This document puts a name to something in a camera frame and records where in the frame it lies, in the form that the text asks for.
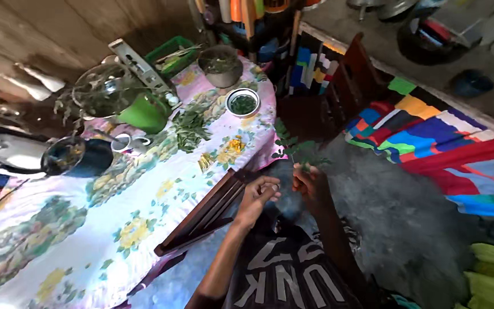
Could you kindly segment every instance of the white lettering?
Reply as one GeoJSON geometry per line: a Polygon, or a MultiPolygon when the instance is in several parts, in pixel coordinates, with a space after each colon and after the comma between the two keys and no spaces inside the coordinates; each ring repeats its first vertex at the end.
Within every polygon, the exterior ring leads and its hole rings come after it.
{"type": "Polygon", "coordinates": [[[243,294],[242,298],[240,298],[234,305],[238,307],[243,307],[247,302],[247,299],[255,292],[255,302],[258,304],[264,303],[264,288],[266,287],[266,272],[261,272],[258,275],[258,282],[255,280],[255,277],[252,274],[248,274],[245,276],[247,278],[247,282],[249,282],[249,288],[243,294]]]}
{"type": "Polygon", "coordinates": [[[312,293],[312,297],[314,297],[314,300],[316,301],[317,307],[318,308],[325,307],[326,304],[325,301],[323,300],[323,297],[321,296],[321,293],[318,291],[312,276],[310,275],[310,272],[313,270],[317,270],[319,272],[319,275],[323,278],[323,281],[325,282],[329,290],[331,290],[331,293],[335,297],[336,301],[344,301],[344,298],[342,297],[342,294],[340,294],[339,289],[336,288],[335,284],[331,280],[331,277],[323,269],[323,267],[319,264],[312,264],[306,267],[306,269],[304,270],[304,279],[308,284],[308,288],[312,293]]]}
{"type": "Polygon", "coordinates": [[[317,249],[317,250],[314,250],[314,251],[308,253],[307,249],[310,246],[319,246],[319,244],[317,242],[310,242],[310,243],[307,243],[304,246],[300,247],[300,249],[298,250],[298,259],[300,260],[301,263],[304,261],[307,261],[307,260],[311,260],[312,258],[314,258],[314,257],[316,257],[322,253],[325,253],[325,252],[323,252],[322,249],[317,249]]]}
{"type": "Polygon", "coordinates": [[[267,262],[264,261],[264,259],[266,259],[266,257],[268,257],[268,255],[272,252],[276,244],[278,242],[285,241],[285,239],[286,238],[284,237],[279,237],[278,239],[270,240],[269,242],[267,242],[264,247],[262,247],[262,249],[260,249],[260,251],[255,255],[255,257],[252,258],[251,262],[249,262],[249,265],[247,265],[247,269],[254,270],[255,268],[266,267],[272,263],[280,261],[291,261],[291,255],[285,253],[282,253],[279,256],[274,256],[267,262]]]}
{"type": "Polygon", "coordinates": [[[291,290],[292,299],[295,304],[301,308],[305,309],[304,302],[302,301],[302,295],[300,294],[300,289],[298,288],[298,282],[296,281],[295,268],[291,267],[291,276],[285,271],[283,265],[276,266],[276,282],[278,286],[278,299],[286,301],[287,297],[285,294],[285,282],[289,285],[291,290]]]}

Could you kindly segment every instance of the green bucket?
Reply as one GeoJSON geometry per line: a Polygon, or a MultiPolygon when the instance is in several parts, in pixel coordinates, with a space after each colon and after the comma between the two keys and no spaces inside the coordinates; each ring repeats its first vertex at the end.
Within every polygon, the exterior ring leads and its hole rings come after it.
{"type": "Polygon", "coordinates": [[[170,115],[171,109],[167,103],[161,102],[151,93],[143,92],[137,95],[117,119],[148,134],[156,134],[163,130],[170,115]]]}

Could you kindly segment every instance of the floral tablecloth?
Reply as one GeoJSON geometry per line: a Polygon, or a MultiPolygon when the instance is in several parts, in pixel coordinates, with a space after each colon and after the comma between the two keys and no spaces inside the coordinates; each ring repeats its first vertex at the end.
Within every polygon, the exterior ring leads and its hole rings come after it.
{"type": "MultiPolygon", "coordinates": [[[[173,78],[188,109],[206,108],[209,141],[178,151],[171,122],[145,156],[116,155],[98,178],[30,180],[0,202],[0,308],[111,308],[126,300],[158,261],[155,247],[228,168],[257,152],[269,160],[276,117],[273,85],[242,58],[238,87],[258,92],[256,116],[226,112],[224,95],[192,64],[173,78]],[[230,145],[243,144],[233,148],[230,145]],[[200,168],[203,157],[207,170],[200,168]]],[[[10,181],[2,196],[21,181],[10,181]]]]}

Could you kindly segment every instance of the wooden wall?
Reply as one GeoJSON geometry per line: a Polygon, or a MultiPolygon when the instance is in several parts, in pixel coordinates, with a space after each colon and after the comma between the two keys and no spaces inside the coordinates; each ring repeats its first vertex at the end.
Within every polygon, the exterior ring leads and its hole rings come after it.
{"type": "MultiPolygon", "coordinates": [[[[0,73],[26,79],[23,62],[74,82],[115,39],[146,54],[175,35],[197,39],[187,0],[0,0],[0,73]]],[[[0,91],[32,100],[2,78],[0,91]]]]}

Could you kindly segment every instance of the chair backrest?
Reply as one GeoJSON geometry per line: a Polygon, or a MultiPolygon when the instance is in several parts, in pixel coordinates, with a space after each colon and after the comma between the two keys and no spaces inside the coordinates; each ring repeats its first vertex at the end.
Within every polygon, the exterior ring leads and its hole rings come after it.
{"type": "Polygon", "coordinates": [[[157,256],[183,249],[214,230],[229,223],[231,218],[223,218],[234,198],[245,187],[233,169],[209,191],[182,222],[155,249],[157,256]]]}
{"type": "Polygon", "coordinates": [[[346,125],[385,93],[385,83],[363,48],[362,37],[362,32],[355,35],[326,89],[326,99],[338,127],[346,125]]]}

